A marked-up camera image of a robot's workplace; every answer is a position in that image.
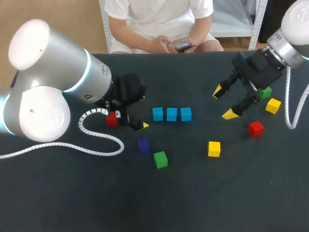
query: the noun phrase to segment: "wooden floor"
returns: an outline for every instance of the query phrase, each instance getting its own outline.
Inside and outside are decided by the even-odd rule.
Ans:
[[[99,0],[0,0],[0,89],[10,87],[16,72],[8,61],[10,40],[23,23],[33,18],[45,20],[91,53],[107,53]],[[247,50],[249,41],[220,39],[226,51]]]

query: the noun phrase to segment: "dark blue cube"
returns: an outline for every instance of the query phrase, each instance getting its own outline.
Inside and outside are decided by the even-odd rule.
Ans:
[[[149,140],[147,138],[138,139],[137,144],[140,154],[150,154]]]

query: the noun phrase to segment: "green cube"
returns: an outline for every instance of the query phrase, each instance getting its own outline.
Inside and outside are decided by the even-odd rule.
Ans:
[[[261,99],[269,98],[271,95],[272,89],[268,86],[266,89],[262,90],[259,88],[258,95]]]
[[[154,154],[154,161],[156,168],[164,168],[168,165],[168,158],[165,155],[164,151],[158,152]]]

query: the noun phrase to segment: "smartphone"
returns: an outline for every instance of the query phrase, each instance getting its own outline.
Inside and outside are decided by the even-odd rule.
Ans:
[[[188,50],[194,45],[192,43],[181,42],[181,43],[174,44],[174,46],[178,52],[184,52],[185,50]]]

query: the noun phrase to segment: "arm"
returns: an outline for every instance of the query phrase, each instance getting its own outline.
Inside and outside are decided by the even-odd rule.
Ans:
[[[149,53],[170,53],[167,44],[171,44],[172,40],[167,36],[159,36],[155,40],[150,40],[140,36],[128,27],[126,19],[116,19],[113,17],[109,17],[109,19],[111,33],[119,42]]]
[[[205,18],[198,18],[189,33],[190,42],[196,46],[199,46],[201,43],[203,43],[211,28],[211,22],[211,15]]]
[[[126,26],[126,19],[109,17],[110,29],[113,37],[119,42],[136,49],[151,52],[152,40],[137,34]]]

